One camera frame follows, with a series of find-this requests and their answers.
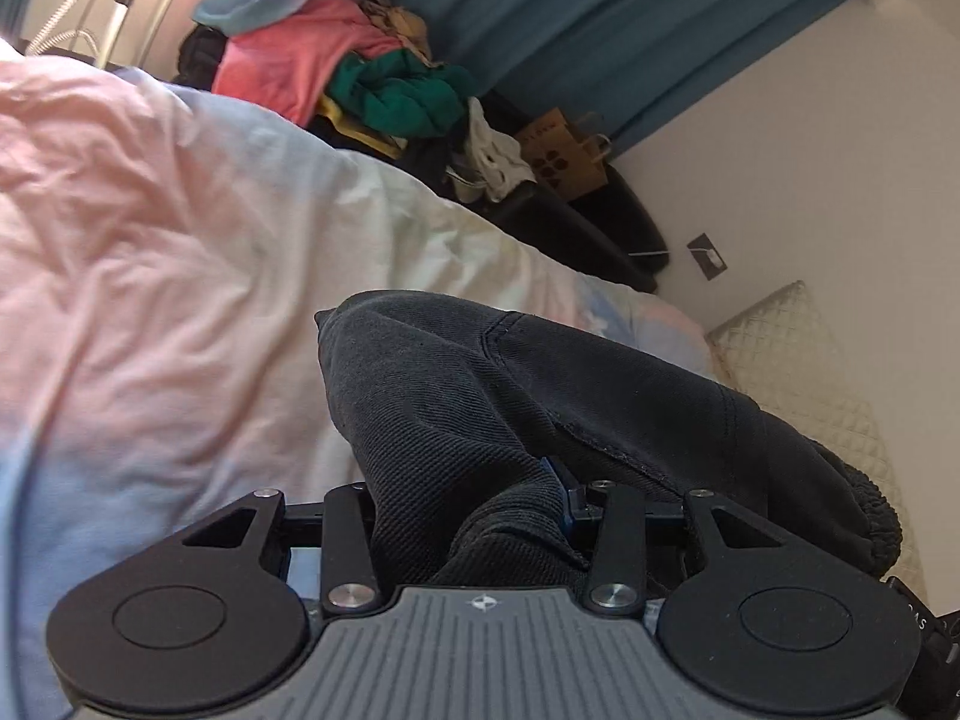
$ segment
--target black cuff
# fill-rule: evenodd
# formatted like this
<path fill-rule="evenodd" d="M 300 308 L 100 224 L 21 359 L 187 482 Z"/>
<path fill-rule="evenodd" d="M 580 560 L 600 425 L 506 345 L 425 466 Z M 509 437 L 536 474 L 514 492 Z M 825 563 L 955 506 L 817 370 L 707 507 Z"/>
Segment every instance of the black cuff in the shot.
<path fill-rule="evenodd" d="M 874 545 L 874 567 L 870 573 L 882 577 L 893 567 L 901 552 L 904 531 L 901 530 L 899 517 L 867 474 L 846 463 L 843 470 L 853 490 L 853 497 L 870 523 L 869 538 Z"/>

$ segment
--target bed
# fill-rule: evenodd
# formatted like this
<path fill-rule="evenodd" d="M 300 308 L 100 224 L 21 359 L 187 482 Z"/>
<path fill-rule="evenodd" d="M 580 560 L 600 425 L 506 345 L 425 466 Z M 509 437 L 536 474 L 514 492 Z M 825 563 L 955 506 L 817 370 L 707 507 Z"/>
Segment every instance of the bed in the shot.
<path fill-rule="evenodd" d="M 700 329 L 239 100 L 0 46 L 0 716 L 66 712 L 71 586 L 259 487 L 358 478 L 313 314 L 433 290 L 709 375 Z"/>

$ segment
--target blue towel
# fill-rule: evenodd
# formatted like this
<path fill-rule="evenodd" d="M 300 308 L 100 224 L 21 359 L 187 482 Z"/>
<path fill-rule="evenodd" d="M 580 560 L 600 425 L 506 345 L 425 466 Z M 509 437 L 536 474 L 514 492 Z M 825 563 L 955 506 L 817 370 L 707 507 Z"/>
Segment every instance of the blue towel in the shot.
<path fill-rule="evenodd" d="M 307 0 L 200 0 L 193 20 L 219 29 L 227 37 L 253 32 L 291 16 Z"/>

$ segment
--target ribbed rubber pad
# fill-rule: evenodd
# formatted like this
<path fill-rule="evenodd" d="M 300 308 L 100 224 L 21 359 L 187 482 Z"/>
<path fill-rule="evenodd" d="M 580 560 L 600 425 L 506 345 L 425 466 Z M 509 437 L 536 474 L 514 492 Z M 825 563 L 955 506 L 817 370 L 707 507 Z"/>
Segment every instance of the ribbed rubber pad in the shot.
<path fill-rule="evenodd" d="M 872 720 L 899 715 L 883 709 Z M 405 589 L 332 623 L 286 683 L 216 720 L 746 720 L 690 685 L 645 628 L 564 589 Z M 75 720 L 103 720 L 81 712 Z"/>

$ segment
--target paper bag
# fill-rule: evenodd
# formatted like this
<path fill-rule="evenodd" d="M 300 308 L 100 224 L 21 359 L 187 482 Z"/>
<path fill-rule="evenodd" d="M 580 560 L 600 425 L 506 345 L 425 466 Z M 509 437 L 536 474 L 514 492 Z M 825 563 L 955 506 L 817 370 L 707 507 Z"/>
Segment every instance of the paper bag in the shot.
<path fill-rule="evenodd" d="M 554 108 L 517 133 L 523 159 L 536 178 L 561 199 L 570 201 L 607 183 L 605 135 L 584 135 Z"/>

